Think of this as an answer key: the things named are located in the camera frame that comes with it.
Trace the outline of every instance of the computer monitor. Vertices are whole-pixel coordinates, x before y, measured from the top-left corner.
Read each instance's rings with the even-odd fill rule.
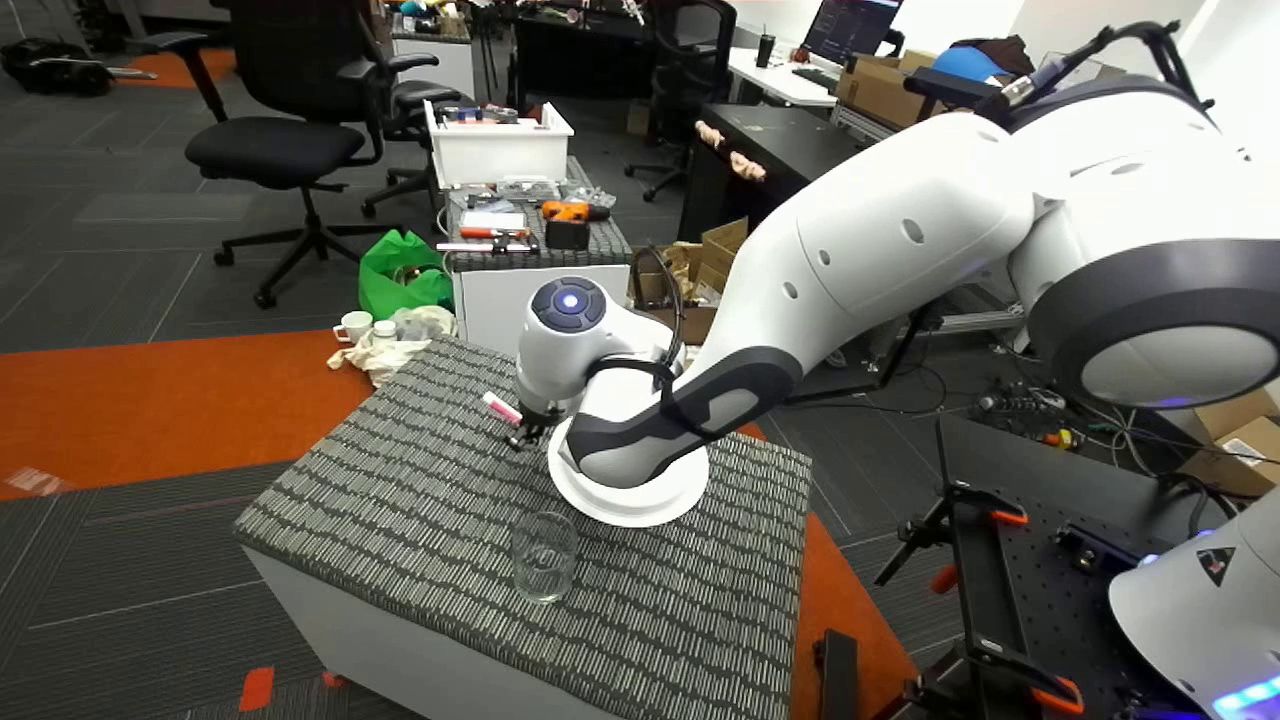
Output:
[[[878,54],[899,0],[820,0],[805,31],[810,61],[843,73],[848,55]]]

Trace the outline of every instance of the textured gray surface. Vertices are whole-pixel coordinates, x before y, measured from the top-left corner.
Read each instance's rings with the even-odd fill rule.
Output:
[[[558,605],[511,580],[511,530],[558,509],[541,452],[511,452],[481,391],[499,355],[438,346],[290,468],[237,538],[619,717],[787,717],[810,461],[728,436],[676,526],[577,521]]]

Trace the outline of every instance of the keyboard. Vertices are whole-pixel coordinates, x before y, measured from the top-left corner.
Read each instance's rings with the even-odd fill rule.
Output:
[[[830,96],[836,96],[836,78],[820,73],[820,70],[794,70],[794,78],[824,90]]]

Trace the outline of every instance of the green bag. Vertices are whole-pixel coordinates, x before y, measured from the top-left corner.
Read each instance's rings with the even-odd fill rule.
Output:
[[[454,279],[431,244],[392,230],[362,257],[362,310],[384,320],[423,306],[454,310]]]

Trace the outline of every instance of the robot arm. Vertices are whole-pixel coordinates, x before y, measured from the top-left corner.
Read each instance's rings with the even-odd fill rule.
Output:
[[[663,330],[559,279],[534,301],[519,379],[577,406],[550,444],[559,492],[607,526],[661,526],[697,503],[709,439],[990,264],[1010,264],[1070,391],[1163,409],[1257,388],[1280,350],[1277,239],[1257,176],[1177,92],[1070,96],[1018,134],[951,114],[782,206],[688,368],[669,368]]]

